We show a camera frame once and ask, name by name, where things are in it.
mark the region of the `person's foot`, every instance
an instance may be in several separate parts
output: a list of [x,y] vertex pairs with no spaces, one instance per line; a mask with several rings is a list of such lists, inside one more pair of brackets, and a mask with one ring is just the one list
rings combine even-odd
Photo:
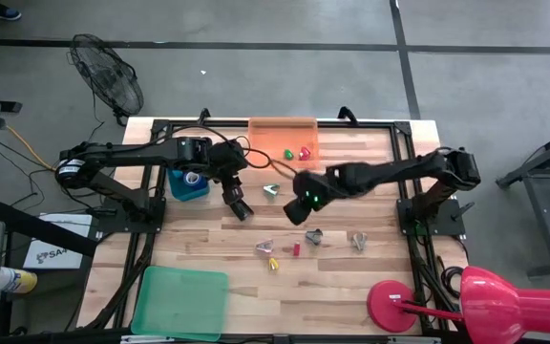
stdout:
[[23,15],[20,11],[0,4],[0,19],[14,21],[20,19],[21,16]]

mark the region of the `translucent orange bin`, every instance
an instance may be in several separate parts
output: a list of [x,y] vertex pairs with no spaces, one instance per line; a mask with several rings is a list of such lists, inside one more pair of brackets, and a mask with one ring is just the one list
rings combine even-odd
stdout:
[[[271,159],[283,161],[295,169],[317,169],[320,166],[320,144],[315,118],[250,118],[248,138],[252,148],[264,151]],[[299,160],[301,148],[310,152],[309,160]],[[286,149],[294,159],[287,161]],[[254,164],[265,164],[266,159],[251,152],[247,158]]]

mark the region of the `transparent green tray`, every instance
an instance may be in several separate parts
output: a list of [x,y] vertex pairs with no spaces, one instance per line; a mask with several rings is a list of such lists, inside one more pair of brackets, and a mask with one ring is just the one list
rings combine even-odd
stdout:
[[227,303],[225,273],[148,267],[143,273],[131,331],[217,341]]

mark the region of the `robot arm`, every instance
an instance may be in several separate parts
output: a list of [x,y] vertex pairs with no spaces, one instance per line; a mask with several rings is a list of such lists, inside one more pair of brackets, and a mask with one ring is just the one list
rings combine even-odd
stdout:
[[243,149],[235,140],[212,144],[209,138],[168,138],[145,144],[95,144],[84,142],[60,153],[56,180],[65,188],[90,188],[122,204],[129,218],[149,221],[152,215],[147,190],[129,189],[99,172],[103,167],[166,166],[195,172],[222,184],[222,196],[240,220],[253,212],[243,201],[240,170],[247,167]]
[[416,218],[435,215],[438,206],[457,190],[471,190],[480,183],[475,157],[460,148],[438,148],[426,156],[371,165],[349,162],[329,166],[323,175],[299,172],[293,181],[296,199],[284,207],[288,219],[299,225],[313,211],[334,200],[358,198],[380,183],[433,177],[438,182],[426,193],[413,197]]

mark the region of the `concrete floor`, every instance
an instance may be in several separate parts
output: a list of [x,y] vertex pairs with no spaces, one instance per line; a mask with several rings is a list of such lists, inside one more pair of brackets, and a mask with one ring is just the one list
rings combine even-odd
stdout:
[[[0,23],[0,38],[200,42],[395,43],[387,0],[8,0],[19,23]],[[550,46],[550,0],[400,0],[409,44]],[[88,138],[96,125],[91,92],[65,49],[0,47],[0,98],[24,103],[9,124],[46,160]],[[315,116],[348,105],[359,118],[409,118],[397,53],[126,49],[145,95],[141,116]],[[525,271],[548,260],[527,195],[494,180],[550,140],[550,55],[411,54],[421,117],[435,119],[441,142],[476,154],[483,184],[461,201],[476,202],[464,220],[473,265],[520,287],[550,288],[550,276]],[[120,142],[123,129],[97,101],[106,124],[99,141]],[[25,151],[9,133],[0,140]],[[8,154],[21,167],[33,165]],[[0,200],[28,192],[20,172],[0,160]],[[31,213],[78,208],[52,176],[36,178],[47,201]],[[37,198],[20,206],[31,205]],[[88,199],[95,204],[97,199]],[[77,297],[63,290],[51,300]],[[33,333],[60,331],[74,302],[44,317],[46,303],[26,302],[18,318]]]

